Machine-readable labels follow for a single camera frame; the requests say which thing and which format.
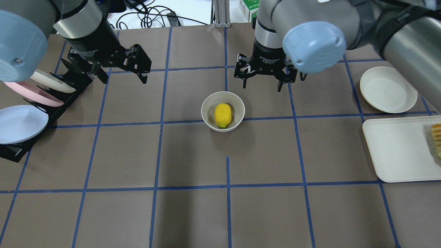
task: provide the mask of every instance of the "yellow object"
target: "yellow object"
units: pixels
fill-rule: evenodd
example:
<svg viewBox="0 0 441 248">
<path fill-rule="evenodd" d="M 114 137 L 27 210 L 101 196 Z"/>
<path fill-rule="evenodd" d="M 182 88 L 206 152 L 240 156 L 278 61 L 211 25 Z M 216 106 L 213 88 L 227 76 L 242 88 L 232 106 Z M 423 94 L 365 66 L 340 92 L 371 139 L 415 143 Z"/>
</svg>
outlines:
<svg viewBox="0 0 441 248">
<path fill-rule="evenodd" d="M 226 103 L 219 103 L 214 110 L 214 120 L 220 128 L 226 128 L 231 123 L 231 108 Z"/>
</svg>

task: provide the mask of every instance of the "light blue cap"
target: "light blue cap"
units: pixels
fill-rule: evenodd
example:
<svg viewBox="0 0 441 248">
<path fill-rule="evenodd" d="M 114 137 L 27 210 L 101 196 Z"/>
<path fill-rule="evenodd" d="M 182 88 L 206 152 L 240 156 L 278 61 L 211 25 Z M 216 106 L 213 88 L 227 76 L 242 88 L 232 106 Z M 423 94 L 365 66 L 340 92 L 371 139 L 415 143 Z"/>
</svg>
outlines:
<svg viewBox="0 0 441 248">
<path fill-rule="evenodd" d="M 343 32 L 334 24 L 313 21 L 289 30 L 283 38 L 283 50 L 297 70 L 317 73 L 343 57 L 346 41 Z"/>
<path fill-rule="evenodd" d="M 0 80 L 28 79 L 46 54 L 48 41 L 31 21 L 0 10 Z"/>
</svg>

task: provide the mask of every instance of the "green box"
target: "green box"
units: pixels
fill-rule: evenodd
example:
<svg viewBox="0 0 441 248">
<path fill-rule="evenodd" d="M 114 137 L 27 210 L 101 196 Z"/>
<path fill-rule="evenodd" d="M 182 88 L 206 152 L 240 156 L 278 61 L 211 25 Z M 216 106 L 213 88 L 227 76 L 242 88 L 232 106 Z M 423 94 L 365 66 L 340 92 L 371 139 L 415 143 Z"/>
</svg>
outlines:
<svg viewBox="0 0 441 248">
<path fill-rule="evenodd" d="M 257 16 L 259 0 L 239 0 L 239 9 L 250 23 Z"/>
</svg>

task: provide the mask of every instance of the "white bowl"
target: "white bowl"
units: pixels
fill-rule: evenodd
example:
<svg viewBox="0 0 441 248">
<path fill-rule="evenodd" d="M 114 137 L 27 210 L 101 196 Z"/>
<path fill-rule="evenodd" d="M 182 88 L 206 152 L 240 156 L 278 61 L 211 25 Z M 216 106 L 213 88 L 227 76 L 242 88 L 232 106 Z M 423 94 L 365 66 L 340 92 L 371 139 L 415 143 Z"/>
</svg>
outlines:
<svg viewBox="0 0 441 248">
<path fill-rule="evenodd" d="M 219 103 L 226 103 L 231 107 L 233 116 L 228 128 L 217 128 L 217 124 L 214 121 L 214 110 Z M 236 94 L 229 91 L 219 91 L 209 95 L 204 100 L 201 107 L 201 115 L 205 124 L 211 129 L 218 132 L 228 132 L 235 129 L 242 122 L 245 116 L 245 105 Z"/>
<path fill-rule="evenodd" d="M 401 113 L 411 109 L 418 98 L 417 91 L 394 68 L 374 67 L 360 79 L 364 99 L 374 108 L 387 113 Z"/>
</svg>

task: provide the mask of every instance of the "white plate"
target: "white plate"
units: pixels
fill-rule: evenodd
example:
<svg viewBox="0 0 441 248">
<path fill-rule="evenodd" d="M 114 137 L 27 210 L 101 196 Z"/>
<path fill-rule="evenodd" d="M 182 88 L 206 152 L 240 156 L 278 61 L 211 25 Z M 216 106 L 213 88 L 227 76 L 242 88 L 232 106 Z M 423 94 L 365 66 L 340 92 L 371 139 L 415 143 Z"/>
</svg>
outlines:
<svg viewBox="0 0 441 248">
<path fill-rule="evenodd" d="M 394 68 L 374 67 L 360 79 L 364 99 L 374 108 L 387 113 L 402 113 L 411 109 L 418 98 L 417 91 Z"/>
<path fill-rule="evenodd" d="M 440 116 L 367 120 L 363 132 L 381 180 L 394 182 L 441 180 L 438 158 L 430 133 Z"/>
<path fill-rule="evenodd" d="M 47 125 L 49 116 L 32 105 L 0 109 L 0 144 L 14 144 L 35 137 Z"/>
<path fill-rule="evenodd" d="M 33 80 L 46 85 L 49 88 L 54 90 L 58 90 L 64 93 L 72 93 L 75 91 L 75 88 L 70 87 L 65 82 L 62 82 L 58 78 L 38 69 L 35 70 L 34 74 L 30 77 Z"/>
</svg>

